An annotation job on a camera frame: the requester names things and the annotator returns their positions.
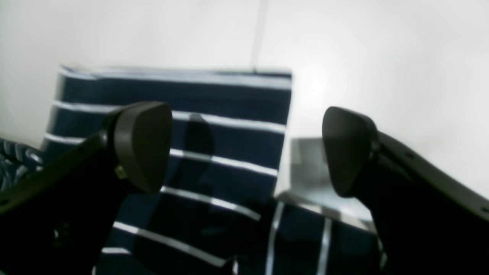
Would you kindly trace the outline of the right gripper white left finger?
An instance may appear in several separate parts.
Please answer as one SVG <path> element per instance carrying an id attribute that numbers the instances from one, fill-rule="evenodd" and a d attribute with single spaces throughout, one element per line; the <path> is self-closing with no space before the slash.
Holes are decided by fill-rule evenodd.
<path id="1" fill-rule="evenodd" d="M 91 275 L 127 195 L 161 189 L 172 130 L 169 104 L 127 105 L 2 191 L 1 274 Z"/>

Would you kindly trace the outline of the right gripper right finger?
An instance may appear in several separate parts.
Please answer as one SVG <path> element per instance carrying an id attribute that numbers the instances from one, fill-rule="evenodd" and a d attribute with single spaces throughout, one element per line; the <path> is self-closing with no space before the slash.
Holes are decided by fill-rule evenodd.
<path id="1" fill-rule="evenodd" d="M 347 108 L 327 108 L 322 140 L 335 192 L 371 214 L 383 275 L 488 274 L 488 199 Z"/>

